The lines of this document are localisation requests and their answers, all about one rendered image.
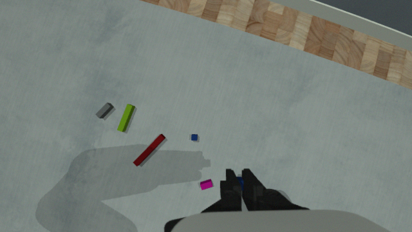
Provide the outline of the lime green rod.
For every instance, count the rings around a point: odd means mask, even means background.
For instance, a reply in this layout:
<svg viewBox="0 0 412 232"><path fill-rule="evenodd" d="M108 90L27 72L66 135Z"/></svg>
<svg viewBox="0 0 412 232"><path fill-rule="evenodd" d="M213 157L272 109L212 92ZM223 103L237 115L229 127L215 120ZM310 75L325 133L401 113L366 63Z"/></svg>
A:
<svg viewBox="0 0 412 232"><path fill-rule="evenodd" d="M120 124L118 126L118 131L126 131L127 125L129 124L130 118L133 114L135 106L127 104L126 109L124 111L124 114L122 116L122 119L120 121Z"/></svg>

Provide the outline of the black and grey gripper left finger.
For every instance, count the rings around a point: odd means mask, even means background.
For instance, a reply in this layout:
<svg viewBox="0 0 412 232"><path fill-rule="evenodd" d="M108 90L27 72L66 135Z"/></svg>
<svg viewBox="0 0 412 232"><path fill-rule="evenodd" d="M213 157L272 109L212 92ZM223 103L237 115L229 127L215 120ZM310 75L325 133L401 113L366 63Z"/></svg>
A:
<svg viewBox="0 0 412 232"><path fill-rule="evenodd" d="M226 180L220 181L221 199L204 209L201 213L226 212L241 210L241 184L231 169L226 169ZM185 217L183 217L185 218ZM183 218L168 221L164 226L164 232L171 232L174 226Z"/></svg>

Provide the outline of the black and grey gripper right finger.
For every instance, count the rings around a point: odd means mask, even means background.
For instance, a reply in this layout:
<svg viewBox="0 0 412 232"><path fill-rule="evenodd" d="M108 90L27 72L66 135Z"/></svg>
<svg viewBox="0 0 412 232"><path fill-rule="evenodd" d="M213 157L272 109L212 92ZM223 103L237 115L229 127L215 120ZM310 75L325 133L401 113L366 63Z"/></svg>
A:
<svg viewBox="0 0 412 232"><path fill-rule="evenodd" d="M242 198L248 211L307 209L291 203L280 192L266 189L249 169L242 170Z"/></svg>

